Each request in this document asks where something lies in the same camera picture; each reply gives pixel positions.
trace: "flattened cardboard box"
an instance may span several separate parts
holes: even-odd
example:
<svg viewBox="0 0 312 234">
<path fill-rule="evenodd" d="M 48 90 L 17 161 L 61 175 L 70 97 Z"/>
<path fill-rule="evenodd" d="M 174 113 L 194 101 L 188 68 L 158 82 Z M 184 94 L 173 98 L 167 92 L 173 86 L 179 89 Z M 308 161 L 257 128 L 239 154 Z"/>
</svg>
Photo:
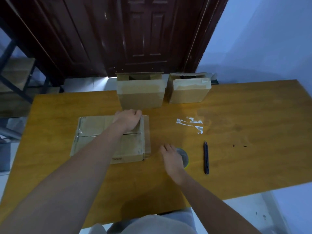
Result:
<svg viewBox="0 0 312 234">
<path fill-rule="evenodd" d="M 81 117 L 70 156 L 73 156 L 81 148 L 91 142 L 112 124 L 114 116 Z M 143 161 L 151 153 L 149 135 L 149 117 L 142 116 L 138 125 L 122 135 L 113 155 L 111 164 L 123 162 Z"/>
<path fill-rule="evenodd" d="M 123 110 L 162 106 L 166 91 L 162 72 L 116 73 L 116 75 L 117 95 Z"/>
<path fill-rule="evenodd" d="M 167 90 L 170 104 L 199 103 L 211 89 L 207 73 L 169 74 Z"/>
</svg>

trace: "forearm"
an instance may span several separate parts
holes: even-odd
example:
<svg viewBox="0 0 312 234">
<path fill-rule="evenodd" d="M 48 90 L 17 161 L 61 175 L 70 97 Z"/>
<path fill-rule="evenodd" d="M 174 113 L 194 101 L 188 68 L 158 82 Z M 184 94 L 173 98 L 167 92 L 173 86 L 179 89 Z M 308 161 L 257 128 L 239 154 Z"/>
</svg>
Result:
<svg viewBox="0 0 312 234">
<path fill-rule="evenodd" d="M 180 188 L 209 234 L 260 233 L 239 213 L 201 186 L 187 173 L 185 173 Z"/>
<path fill-rule="evenodd" d="M 79 233 L 122 134 L 118 124 L 109 126 L 44 179 L 2 223 L 0 232 Z"/>
</svg>

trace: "table surface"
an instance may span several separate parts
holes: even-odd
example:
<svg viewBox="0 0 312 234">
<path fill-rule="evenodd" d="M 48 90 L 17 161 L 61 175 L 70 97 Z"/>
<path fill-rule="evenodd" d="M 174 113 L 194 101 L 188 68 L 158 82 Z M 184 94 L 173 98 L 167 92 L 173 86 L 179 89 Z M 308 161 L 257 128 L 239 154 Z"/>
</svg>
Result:
<svg viewBox="0 0 312 234">
<path fill-rule="evenodd" d="M 2 198 L 0 222 L 70 158 L 78 117 L 120 109 L 116 91 L 36 96 Z M 213 85 L 201 103 L 164 100 L 161 108 L 143 114 L 150 117 L 151 157 L 110 165 L 84 227 L 189 205 L 164 170 L 158 152 L 164 143 L 183 148 L 189 156 L 187 173 L 221 199 L 312 181 L 312 100 L 296 80 Z M 189 123 L 192 118 L 203 123 Z M 204 141 L 209 175 L 203 171 Z"/>
</svg>

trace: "person's left hand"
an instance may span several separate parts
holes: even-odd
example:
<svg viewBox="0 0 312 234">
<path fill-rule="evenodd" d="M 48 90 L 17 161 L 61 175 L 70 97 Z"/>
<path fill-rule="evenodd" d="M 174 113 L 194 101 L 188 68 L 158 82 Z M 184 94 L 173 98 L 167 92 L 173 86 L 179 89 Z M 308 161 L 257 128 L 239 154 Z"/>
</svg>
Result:
<svg viewBox="0 0 312 234">
<path fill-rule="evenodd" d="M 124 131 L 128 132 L 135 128 L 142 116 L 141 110 L 124 110 L 122 112 L 117 111 L 114 115 L 113 123 L 118 123 L 124 127 Z"/>
</svg>

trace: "hand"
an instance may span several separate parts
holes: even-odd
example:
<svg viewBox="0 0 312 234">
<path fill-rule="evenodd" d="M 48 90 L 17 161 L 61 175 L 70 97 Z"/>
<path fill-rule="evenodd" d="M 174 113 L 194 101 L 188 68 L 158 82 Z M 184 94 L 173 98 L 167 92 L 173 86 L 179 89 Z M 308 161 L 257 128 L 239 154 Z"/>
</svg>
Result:
<svg viewBox="0 0 312 234">
<path fill-rule="evenodd" d="M 160 146 L 160 152 L 163 155 L 167 174 L 177 185 L 182 185 L 187 173 L 184 170 L 181 155 L 177 153 L 177 149 L 173 145 L 169 144 Z"/>
<path fill-rule="evenodd" d="M 122 112 L 117 111 L 114 115 L 113 123 L 121 125 L 125 132 L 131 131 L 138 124 L 142 116 L 141 110 L 124 110 Z"/>
</svg>

